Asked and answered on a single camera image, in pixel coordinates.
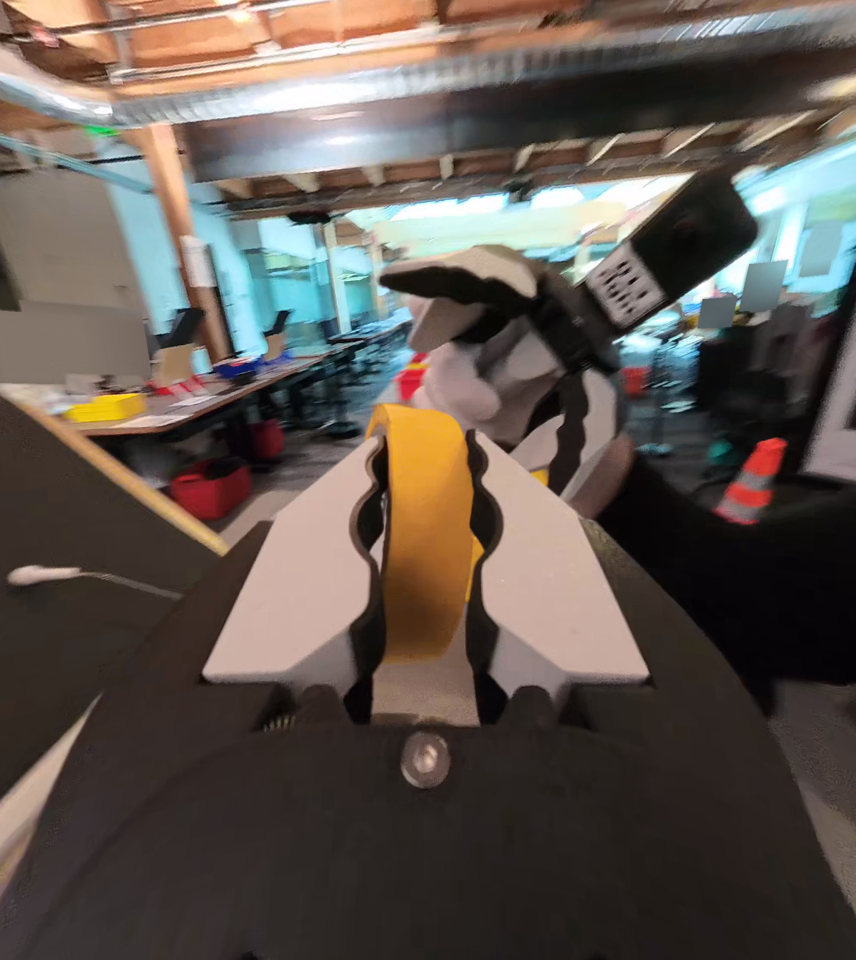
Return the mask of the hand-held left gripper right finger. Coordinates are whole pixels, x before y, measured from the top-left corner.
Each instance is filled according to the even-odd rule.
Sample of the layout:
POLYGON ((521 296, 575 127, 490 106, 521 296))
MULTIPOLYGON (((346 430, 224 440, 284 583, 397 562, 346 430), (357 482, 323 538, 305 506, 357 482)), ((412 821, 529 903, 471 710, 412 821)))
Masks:
POLYGON ((642 687, 650 671, 578 513, 488 437, 466 435, 474 561, 464 619, 479 722, 519 690, 562 711, 582 686, 642 687))

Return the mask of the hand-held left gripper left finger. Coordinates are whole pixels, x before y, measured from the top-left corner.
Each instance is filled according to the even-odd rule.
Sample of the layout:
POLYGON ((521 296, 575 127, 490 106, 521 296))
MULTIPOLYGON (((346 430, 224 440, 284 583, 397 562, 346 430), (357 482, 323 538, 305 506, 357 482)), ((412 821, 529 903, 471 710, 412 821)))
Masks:
POLYGON ((208 685, 276 684, 293 704, 327 687, 371 722, 386 499, 387 440, 373 437, 278 512, 202 669, 208 685))

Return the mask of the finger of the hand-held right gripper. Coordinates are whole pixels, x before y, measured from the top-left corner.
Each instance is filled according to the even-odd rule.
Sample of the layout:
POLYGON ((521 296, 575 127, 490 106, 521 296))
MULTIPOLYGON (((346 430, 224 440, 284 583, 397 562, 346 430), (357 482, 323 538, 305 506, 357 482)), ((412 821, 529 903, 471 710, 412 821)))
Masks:
POLYGON ((455 303, 527 303, 539 293, 539 269, 506 246, 470 246, 437 256, 389 264, 386 289, 423 300, 455 303))
POLYGON ((566 374, 538 403, 543 417, 511 453, 577 514, 597 520, 614 503, 635 464, 614 378, 596 369, 566 374))

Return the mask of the yellow tape roll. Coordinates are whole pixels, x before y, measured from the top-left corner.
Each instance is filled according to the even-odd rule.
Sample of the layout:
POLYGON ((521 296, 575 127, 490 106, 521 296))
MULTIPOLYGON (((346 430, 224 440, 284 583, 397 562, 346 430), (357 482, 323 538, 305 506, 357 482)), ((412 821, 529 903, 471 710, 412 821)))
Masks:
POLYGON ((457 632, 473 570, 466 434, 448 414, 401 404, 377 406, 367 429, 384 440, 387 455, 385 661, 438 659, 457 632))

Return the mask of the person's right hand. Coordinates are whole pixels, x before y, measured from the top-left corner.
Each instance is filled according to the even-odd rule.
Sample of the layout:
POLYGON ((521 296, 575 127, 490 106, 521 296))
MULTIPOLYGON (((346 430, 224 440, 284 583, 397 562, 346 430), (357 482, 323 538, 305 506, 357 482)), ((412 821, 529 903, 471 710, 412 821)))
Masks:
POLYGON ((486 342, 449 341, 430 351, 413 403, 515 447, 563 375, 528 319, 516 318, 486 342))

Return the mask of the red storage bin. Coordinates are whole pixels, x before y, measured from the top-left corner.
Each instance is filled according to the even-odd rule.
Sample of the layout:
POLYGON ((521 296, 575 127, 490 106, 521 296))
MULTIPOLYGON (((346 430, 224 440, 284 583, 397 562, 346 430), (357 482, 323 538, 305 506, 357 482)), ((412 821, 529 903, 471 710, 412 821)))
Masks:
POLYGON ((168 485, 171 499, 194 518, 220 521, 252 494, 253 475, 247 462, 219 457, 193 463, 168 485))

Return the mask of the orange traffic cone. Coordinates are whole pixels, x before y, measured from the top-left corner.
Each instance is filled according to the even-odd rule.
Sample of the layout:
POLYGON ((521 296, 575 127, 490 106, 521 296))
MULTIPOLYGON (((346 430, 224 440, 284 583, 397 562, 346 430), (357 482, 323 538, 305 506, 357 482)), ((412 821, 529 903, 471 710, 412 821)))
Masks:
POLYGON ((757 524, 772 502, 773 485, 786 449, 783 438, 759 441, 728 484, 713 514, 736 525, 757 524))

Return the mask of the small book stand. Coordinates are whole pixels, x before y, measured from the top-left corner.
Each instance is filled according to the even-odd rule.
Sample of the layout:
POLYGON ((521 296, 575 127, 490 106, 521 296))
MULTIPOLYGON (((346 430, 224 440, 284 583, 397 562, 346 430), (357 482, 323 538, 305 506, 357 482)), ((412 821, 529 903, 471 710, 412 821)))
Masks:
POLYGON ((174 312, 170 330, 157 339, 150 359, 148 385, 154 393, 171 393, 194 377, 194 356, 202 348, 198 336, 205 318, 202 309, 192 306, 174 312))
POLYGON ((262 360, 266 364, 275 363, 283 358, 287 350, 286 329, 293 313, 291 309, 281 309, 276 312, 274 322, 265 334, 266 349, 262 360))

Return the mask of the wooden office desk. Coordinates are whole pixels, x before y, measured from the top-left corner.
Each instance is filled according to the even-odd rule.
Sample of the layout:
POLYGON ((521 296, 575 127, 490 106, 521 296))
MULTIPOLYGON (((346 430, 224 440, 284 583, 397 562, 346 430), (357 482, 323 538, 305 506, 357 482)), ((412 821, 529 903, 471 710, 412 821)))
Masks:
POLYGON ((43 388, 29 385, 1 384, 0 397, 15 404, 38 423, 51 431, 74 433, 97 441, 127 441, 132 438, 162 437, 178 433, 190 435, 234 415, 235 408, 253 402, 260 394, 275 387, 285 387, 294 378, 314 373, 335 363, 343 348, 326 349, 319 354, 306 354, 270 366, 242 385, 230 385, 210 374, 202 377, 202 386, 192 393, 182 390, 175 395, 145 394, 146 410, 131 417, 108 421, 76 423, 67 416, 66 397, 58 392, 50 405, 42 403, 43 388))

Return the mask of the silver ventilation ducts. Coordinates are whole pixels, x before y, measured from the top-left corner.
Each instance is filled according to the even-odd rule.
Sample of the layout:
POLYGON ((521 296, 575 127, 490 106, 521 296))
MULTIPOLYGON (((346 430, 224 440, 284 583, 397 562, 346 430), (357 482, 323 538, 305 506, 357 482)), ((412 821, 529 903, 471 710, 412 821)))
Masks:
POLYGON ((842 31, 839 21, 777 26, 772 18, 737 17, 662 32, 624 32, 610 42, 545 51, 461 54, 433 63, 366 68, 329 77, 235 82, 222 88, 132 96, 54 78, 23 62, 23 70, 0 65, 0 100, 76 124, 135 128, 594 79, 620 71, 702 65, 743 56, 840 51, 856 51, 856 31, 842 31))

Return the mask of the black sheet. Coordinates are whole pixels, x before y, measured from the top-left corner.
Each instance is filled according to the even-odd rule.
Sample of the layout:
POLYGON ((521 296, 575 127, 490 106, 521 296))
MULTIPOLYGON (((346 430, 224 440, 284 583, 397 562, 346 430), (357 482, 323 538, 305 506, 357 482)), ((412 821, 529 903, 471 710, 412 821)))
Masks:
POLYGON ((13 586, 9 573, 79 568, 184 594, 218 561, 0 396, 0 800, 173 605, 88 578, 13 586))

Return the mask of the yellow plastic bin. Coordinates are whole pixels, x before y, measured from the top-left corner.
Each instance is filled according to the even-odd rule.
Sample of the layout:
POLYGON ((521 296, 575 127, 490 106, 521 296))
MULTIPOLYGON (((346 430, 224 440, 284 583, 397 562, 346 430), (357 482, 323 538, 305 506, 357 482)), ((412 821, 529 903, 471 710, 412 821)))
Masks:
POLYGON ((74 403, 63 414, 75 424, 117 424, 147 414, 146 395, 139 392, 101 393, 74 403))

